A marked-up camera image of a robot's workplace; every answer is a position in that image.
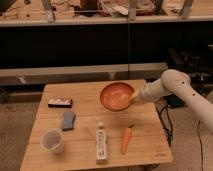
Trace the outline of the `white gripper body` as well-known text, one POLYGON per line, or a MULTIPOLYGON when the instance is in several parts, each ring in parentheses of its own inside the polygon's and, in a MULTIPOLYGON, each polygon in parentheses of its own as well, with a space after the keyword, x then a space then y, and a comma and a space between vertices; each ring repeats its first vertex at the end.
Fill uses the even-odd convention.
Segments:
POLYGON ((136 104, 136 103, 138 103, 138 104, 140 104, 140 103, 144 104, 144 103, 146 103, 146 100, 142 97, 141 91, 139 89, 136 89, 132 93, 132 95, 130 97, 130 102, 132 104, 136 104))

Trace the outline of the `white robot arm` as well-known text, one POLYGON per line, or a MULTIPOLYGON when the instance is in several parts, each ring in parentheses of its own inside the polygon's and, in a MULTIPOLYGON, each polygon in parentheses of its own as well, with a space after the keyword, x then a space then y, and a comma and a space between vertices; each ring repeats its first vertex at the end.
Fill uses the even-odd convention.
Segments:
POLYGON ((213 103, 192 88, 191 79, 184 72, 175 69, 164 71, 159 79, 136 89, 131 102, 155 102, 171 94, 185 102, 213 134, 213 103))

